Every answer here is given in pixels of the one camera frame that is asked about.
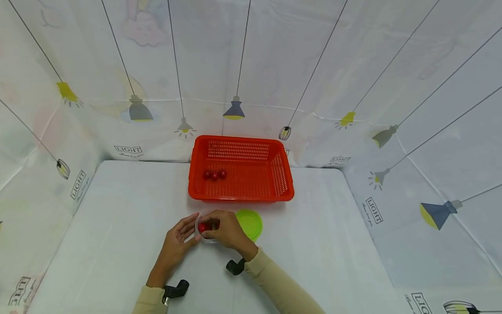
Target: white table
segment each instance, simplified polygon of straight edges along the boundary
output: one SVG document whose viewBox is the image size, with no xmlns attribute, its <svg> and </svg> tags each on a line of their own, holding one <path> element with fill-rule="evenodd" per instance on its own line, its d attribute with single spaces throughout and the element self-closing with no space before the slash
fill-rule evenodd
<svg viewBox="0 0 502 314">
<path fill-rule="evenodd" d="M 296 195 L 287 203 L 215 204 L 188 196 L 189 167 L 103 162 L 29 313 L 131 312 L 167 230 L 216 208 L 257 211 L 264 224 L 257 243 L 327 313 L 405 312 L 339 170 L 292 168 Z M 190 283 L 169 313 L 276 312 L 245 273 L 226 271 L 230 259 L 240 258 L 219 244 L 199 244 L 169 281 Z"/>
</svg>

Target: finger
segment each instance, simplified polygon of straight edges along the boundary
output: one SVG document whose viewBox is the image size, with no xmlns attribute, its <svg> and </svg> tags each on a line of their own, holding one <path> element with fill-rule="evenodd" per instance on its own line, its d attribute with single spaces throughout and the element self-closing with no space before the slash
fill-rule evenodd
<svg viewBox="0 0 502 314">
<path fill-rule="evenodd" d="M 193 235 L 194 232 L 195 228 L 192 228 L 189 231 L 185 232 L 184 234 L 181 235 L 181 240 L 185 242 L 185 240 L 188 239 L 188 237 L 190 237 L 191 235 Z"/>
<path fill-rule="evenodd" d="M 202 233 L 202 236 L 205 237 L 206 239 L 216 239 L 216 233 L 218 230 L 213 230 L 213 231 L 204 231 Z"/>
<path fill-rule="evenodd" d="M 192 228 L 195 228 L 195 221 L 189 222 L 186 225 L 184 225 L 183 228 L 181 228 L 180 230 L 180 234 L 184 234 L 185 232 L 187 232 Z"/>
<path fill-rule="evenodd" d="M 208 222 L 219 221 L 222 213 L 223 213 L 223 211 L 220 211 L 220 210 L 215 210 L 213 212 L 210 212 L 206 216 L 202 217 L 200 219 L 200 222 L 208 223 Z"/>
<path fill-rule="evenodd" d="M 190 250 L 194 246 L 196 246 L 197 243 L 199 243 L 201 239 L 202 239 L 202 237 L 200 235 L 196 235 L 192 239 L 190 239 L 187 242 L 185 242 L 183 244 L 183 248 L 185 249 L 185 252 L 188 251 L 188 250 Z"/>
<path fill-rule="evenodd" d="M 185 225 L 191 223 L 192 221 L 195 221 L 197 219 L 197 216 L 199 216 L 199 213 L 194 213 L 188 217 L 183 218 L 173 227 L 173 229 L 181 230 Z"/>
</svg>

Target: red ball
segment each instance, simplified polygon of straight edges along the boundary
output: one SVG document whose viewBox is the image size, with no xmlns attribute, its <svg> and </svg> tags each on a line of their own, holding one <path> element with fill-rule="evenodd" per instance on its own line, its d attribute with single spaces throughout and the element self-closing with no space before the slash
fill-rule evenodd
<svg viewBox="0 0 502 314">
<path fill-rule="evenodd" d="M 225 169 L 221 169 L 219 171 L 219 175 L 220 175 L 220 178 L 225 179 L 226 178 L 226 170 Z"/>
<path fill-rule="evenodd" d="M 211 227 L 211 225 L 205 224 L 205 223 L 199 223 L 199 225 L 197 226 L 197 229 L 199 230 L 200 234 L 202 234 L 204 231 L 211 231 L 211 230 L 213 230 L 213 228 Z"/>
</svg>

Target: hanging cord line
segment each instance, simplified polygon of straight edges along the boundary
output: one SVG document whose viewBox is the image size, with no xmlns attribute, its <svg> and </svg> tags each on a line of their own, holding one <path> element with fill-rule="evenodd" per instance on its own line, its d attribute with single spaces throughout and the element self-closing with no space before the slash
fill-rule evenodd
<svg viewBox="0 0 502 314">
<path fill-rule="evenodd" d="M 171 38 L 173 39 L 174 64 L 176 65 L 176 77 L 178 78 L 178 90 L 180 92 L 181 116 L 184 118 L 185 112 L 183 111 L 183 98 L 181 96 L 180 75 L 178 74 L 178 61 L 176 60 L 176 48 L 174 48 L 173 20 L 171 18 L 171 8 L 169 6 L 169 0 L 167 0 L 167 11 L 169 12 L 169 24 L 171 25 Z"/>
<path fill-rule="evenodd" d="M 309 87 L 310 81 L 312 80 L 312 77 L 314 76 L 315 70 L 317 69 L 319 62 L 321 61 L 322 54 L 326 50 L 326 47 L 328 46 L 328 43 L 329 43 L 329 40 L 331 39 L 331 36 L 333 35 L 333 32 L 335 31 L 336 25 L 338 25 L 338 21 L 340 21 L 340 17 L 342 16 L 343 10 L 345 9 L 347 2 L 348 2 L 348 0 L 345 0 L 345 3 L 343 4 L 343 7 L 342 7 L 342 11 L 340 12 L 340 15 L 338 15 L 338 19 L 336 19 L 335 26 L 333 26 L 333 29 L 331 30 L 331 34 L 329 34 L 328 40 L 326 41 L 326 45 L 324 45 L 324 49 L 322 49 L 321 55 L 319 56 L 319 60 L 317 60 L 317 63 L 314 67 L 314 71 L 312 72 L 312 75 L 310 76 L 309 81 L 307 82 L 307 86 L 305 86 L 305 90 L 303 91 L 303 94 L 300 97 L 300 101 L 298 101 L 298 105 L 296 105 L 295 111 L 293 112 L 293 115 L 291 116 L 291 119 L 289 120 L 288 127 L 291 124 L 291 121 L 293 121 L 293 117 L 295 116 L 296 110 L 298 110 L 298 106 L 300 106 L 300 103 L 302 102 L 303 96 L 305 95 L 305 92 L 307 91 L 307 88 Z"/>
<path fill-rule="evenodd" d="M 35 38 L 35 36 L 33 35 L 33 33 L 30 31 L 30 29 L 28 28 L 28 25 L 26 25 L 25 23 L 25 20 L 23 20 L 23 18 L 21 17 L 21 15 L 19 14 L 18 10 L 16 9 L 16 7 L 14 7 L 14 4 L 12 4 L 12 1 L 9 0 L 9 3 L 11 4 L 12 8 L 14 9 L 14 11 L 16 11 L 16 14 L 18 15 L 19 19 L 21 20 L 21 22 L 23 22 L 23 24 L 25 25 L 26 29 L 28 30 L 28 33 L 30 33 L 30 35 L 32 36 L 33 40 L 35 41 L 35 43 L 37 43 L 37 46 L 38 48 L 40 48 L 40 50 L 42 51 L 42 53 L 44 54 L 45 58 L 47 59 L 47 61 L 49 62 L 49 64 L 51 65 L 52 69 L 54 70 L 54 72 L 56 73 L 56 75 L 58 76 L 59 80 L 62 82 L 63 79 L 61 79 L 61 76 L 59 76 L 59 73 L 58 71 L 56 71 L 56 68 L 54 67 L 54 65 L 52 64 L 51 60 L 49 60 L 49 57 L 47 56 L 47 54 L 45 53 L 44 49 L 42 49 L 42 46 L 40 46 L 40 44 L 38 43 L 38 40 Z"/>
<path fill-rule="evenodd" d="M 108 24 L 110 25 L 111 34 L 113 35 L 113 40 L 115 40 L 115 45 L 117 46 L 118 55 L 120 56 L 120 60 L 122 61 L 122 66 L 124 67 L 125 75 L 127 76 L 127 80 L 129 81 L 129 86 L 131 87 L 131 91 L 133 92 L 133 95 L 136 95 L 134 93 L 133 85 L 131 84 L 131 79 L 129 78 L 129 73 L 127 72 L 127 69 L 125 66 L 126 64 L 124 63 L 124 59 L 122 58 L 122 54 L 120 53 L 120 48 L 118 47 L 117 38 L 115 37 L 115 33 L 113 32 L 113 27 L 111 26 L 110 18 L 108 17 L 108 12 L 106 11 L 106 7 L 104 6 L 103 0 L 101 0 L 101 3 L 103 4 L 103 10 L 106 15 L 106 19 L 108 20 Z"/>
<path fill-rule="evenodd" d="M 394 56 L 394 58 L 392 58 L 392 60 L 389 62 L 389 64 L 385 67 L 385 69 L 380 73 L 380 75 L 377 77 L 376 81 L 373 82 L 373 84 L 371 85 L 371 87 L 368 89 L 368 91 L 364 94 L 364 96 L 361 98 L 361 100 L 357 103 L 357 105 L 355 105 L 355 108 L 354 110 L 352 110 L 352 112 L 354 112 L 357 107 L 359 106 L 359 104 L 363 101 L 364 98 L 366 98 L 366 95 L 368 95 L 369 91 L 373 88 L 373 86 L 375 86 L 375 84 L 378 82 L 378 80 L 380 79 L 380 77 L 384 74 L 384 72 L 388 69 L 388 67 L 391 65 L 392 61 L 394 61 L 394 59 L 398 56 L 398 54 L 401 52 L 401 50 L 404 48 L 404 46 L 408 43 L 408 41 L 410 40 L 410 38 L 413 36 L 413 34 L 417 31 L 417 29 L 420 27 L 420 25 L 422 25 L 422 23 L 425 21 L 425 19 L 429 16 L 429 14 L 432 12 L 432 10 L 434 9 L 434 7 L 438 4 L 439 0 L 436 1 L 436 3 L 432 6 L 432 8 L 429 10 L 429 12 L 427 13 L 427 15 L 422 19 L 422 21 L 420 22 L 420 24 L 415 28 L 415 30 L 411 33 L 411 35 L 408 37 L 408 39 L 405 41 L 405 43 L 401 46 L 401 48 L 398 50 L 398 52 L 396 53 L 396 55 Z"/>
<path fill-rule="evenodd" d="M 400 161 L 398 161 L 394 166 L 390 167 L 390 169 L 396 167 L 403 159 L 405 159 L 406 157 L 408 157 L 409 155 L 411 155 L 414 151 L 416 151 L 417 149 L 419 149 L 422 145 L 424 145 L 425 143 L 427 143 L 428 141 L 430 141 L 433 137 L 435 137 L 436 135 L 438 135 L 439 133 L 441 133 L 444 129 L 448 128 L 450 125 L 452 125 L 455 121 L 457 121 L 458 119 L 460 119 L 461 117 L 463 117 L 464 115 L 466 115 L 468 112 L 470 112 L 471 110 L 473 110 L 474 108 L 476 108 L 479 104 L 481 104 L 483 101 L 487 100 L 490 96 L 492 96 L 493 94 L 495 94 L 496 92 L 498 92 L 500 89 L 502 88 L 499 87 L 497 88 L 495 91 L 491 92 L 488 96 L 486 96 L 485 98 L 483 98 L 480 102 L 478 102 L 477 104 L 475 104 L 474 106 L 472 106 L 469 110 L 467 110 L 466 112 L 462 113 L 458 118 L 456 118 L 455 120 L 453 120 L 452 122 L 448 123 L 445 127 L 443 127 L 442 129 L 440 129 L 438 132 L 436 132 L 433 136 L 431 136 L 430 138 L 428 138 L 425 142 L 423 142 L 422 144 L 420 144 L 419 146 L 417 146 L 414 150 L 412 150 L 411 152 L 409 152 L 408 154 L 406 154 L 403 158 L 401 158 Z"/>
<path fill-rule="evenodd" d="M 28 129 L 28 131 L 30 131 L 30 133 L 33 134 L 33 136 L 40 142 L 40 144 L 42 144 L 42 146 L 51 155 L 51 157 L 54 159 L 54 161 L 57 162 L 58 160 L 56 159 L 56 157 L 54 157 L 54 155 L 51 153 L 51 151 L 45 146 L 44 143 L 42 143 L 42 140 L 39 139 L 35 133 L 33 133 L 33 131 L 26 125 L 26 123 L 24 123 L 23 120 L 21 120 L 21 118 L 19 118 L 19 116 L 16 115 L 16 113 L 14 111 L 12 111 L 12 109 L 9 108 L 9 106 L 3 100 L 0 99 L 0 102 L 14 115 L 14 117 L 18 118 L 18 120 Z"/>
<path fill-rule="evenodd" d="M 246 30 L 244 31 L 244 42 L 242 43 L 242 55 L 240 56 L 239 79 L 237 80 L 237 91 L 235 92 L 235 96 L 239 96 L 240 72 L 242 71 L 242 61 L 244 60 L 244 47 L 246 46 L 247 23 L 249 22 L 250 10 L 251 10 L 251 0 L 249 0 L 249 6 L 247 7 Z"/>
<path fill-rule="evenodd" d="M 461 200 L 460 202 L 461 202 L 461 203 L 463 203 L 463 202 L 465 202 L 465 201 L 467 201 L 467 200 L 470 200 L 470 199 L 472 199 L 472 198 L 475 198 L 475 197 L 477 197 L 477 196 L 480 196 L 480 195 L 482 195 L 482 194 L 485 194 L 485 193 L 487 193 L 487 192 L 490 192 L 491 190 L 495 190 L 496 188 L 501 187 L 501 186 L 502 186 L 502 183 L 501 183 L 501 184 L 499 184 L 499 185 L 496 185 L 496 186 L 494 186 L 494 187 L 492 187 L 492 188 L 489 188 L 489 189 L 488 189 L 488 190 L 486 190 L 486 191 L 483 191 L 483 192 L 481 192 L 481 193 L 478 193 L 478 194 L 476 194 L 476 195 L 474 195 L 474 196 L 471 196 L 471 197 L 468 197 L 468 198 L 466 198 L 466 199 L 464 199 L 464 200 Z"/>
<path fill-rule="evenodd" d="M 493 35 L 490 36 L 490 38 L 488 38 L 487 41 L 485 41 L 467 60 L 465 60 L 444 82 L 441 83 L 441 85 L 439 85 L 433 92 L 432 94 L 430 94 L 427 98 L 424 99 L 423 102 L 420 103 L 420 105 L 418 105 L 418 107 L 416 107 L 404 120 L 401 121 L 401 123 L 398 124 L 398 127 L 401 126 L 401 124 L 403 124 L 404 121 L 406 121 L 407 118 L 409 118 L 415 111 L 417 111 L 418 108 L 420 108 L 421 105 L 423 105 L 435 92 L 437 92 L 438 89 L 441 88 L 441 86 L 444 85 L 444 83 L 446 83 L 447 80 L 449 80 L 455 73 L 457 73 L 458 70 L 460 70 L 460 68 L 462 66 L 464 66 L 464 64 L 466 64 L 479 50 L 481 50 L 481 48 L 483 48 L 487 42 L 490 41 L 490 39 L 492 39 L 500 30 L 502 30 L 502 27 L 500 27 Z"/>
</svg>

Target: lime green plastic lid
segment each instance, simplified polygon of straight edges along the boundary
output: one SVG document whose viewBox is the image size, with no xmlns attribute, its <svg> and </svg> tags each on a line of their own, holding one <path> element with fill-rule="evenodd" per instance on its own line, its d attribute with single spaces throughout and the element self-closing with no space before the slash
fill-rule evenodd
<svg viewBox="0 0 502 314">
<path fill-rule="evenodd" d="M 260 215 L 255 211 L 240 210 L 235 213 L 244 233 L 253 242 L 256 242 L 263 230 L 263 222 Z"/>
</svg>

